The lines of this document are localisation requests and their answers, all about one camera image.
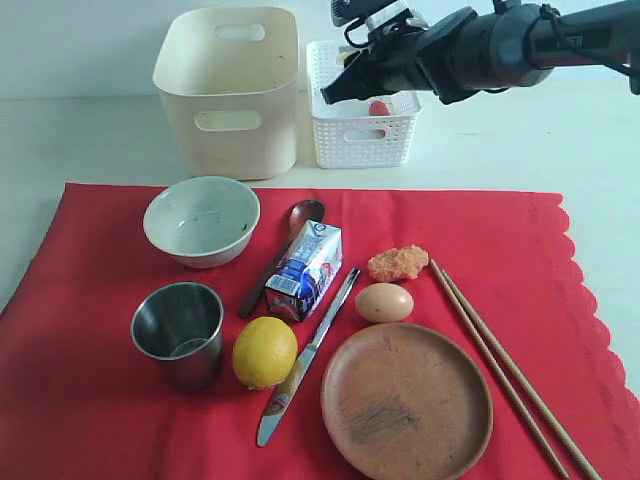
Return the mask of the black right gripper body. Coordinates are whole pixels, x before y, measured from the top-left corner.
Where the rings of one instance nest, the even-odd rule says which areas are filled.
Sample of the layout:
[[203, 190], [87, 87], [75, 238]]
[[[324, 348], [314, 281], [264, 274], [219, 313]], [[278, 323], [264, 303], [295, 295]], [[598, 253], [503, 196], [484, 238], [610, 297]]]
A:
[[426, 30], [392, 32], [377, 40], [351, 43], [349, 97], [372, 98], [401, 91], [440, 94], [438, 67], [440, 39]]

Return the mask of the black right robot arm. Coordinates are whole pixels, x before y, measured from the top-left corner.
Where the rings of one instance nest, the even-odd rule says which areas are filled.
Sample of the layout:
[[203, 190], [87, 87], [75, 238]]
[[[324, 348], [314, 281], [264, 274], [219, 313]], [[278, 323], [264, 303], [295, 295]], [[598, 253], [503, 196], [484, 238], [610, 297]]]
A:
[[404, 1], [334, 1], [346, 33], [365, 26], [326, 103], [431, 91], [449, 105], [478, 92], [532, 87], [558, 67], [600, 65], [639, 92], [639, 4], [620, 1], [562, 15], [549, 4], [496, 1], [492, 12], [464, 7], [428, 24]]

